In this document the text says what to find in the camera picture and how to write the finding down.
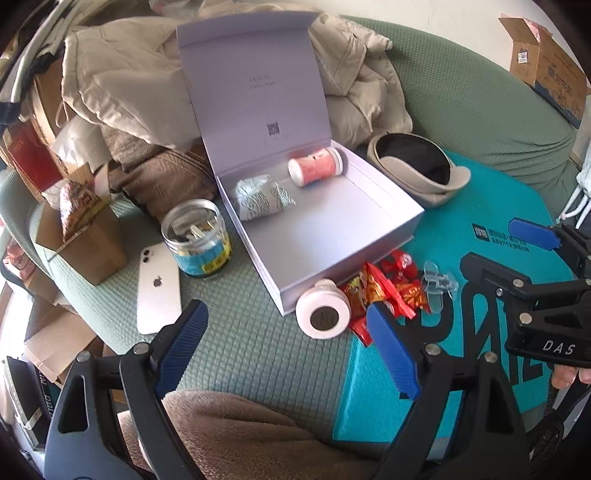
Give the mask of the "person's right hand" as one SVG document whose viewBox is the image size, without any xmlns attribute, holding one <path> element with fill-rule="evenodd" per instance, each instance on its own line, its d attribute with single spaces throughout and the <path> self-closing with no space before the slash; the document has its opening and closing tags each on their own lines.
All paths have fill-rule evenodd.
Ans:
<svg viewBox="0 0 591 480">
<path fill-rule="evenodd" d="M 583 384 L 591 384 L 591 370 L 571 366 L 556 365 L 551 377 L 554 388 L 561 390 L 571 386 L 578 379 Z"/>
</svg>

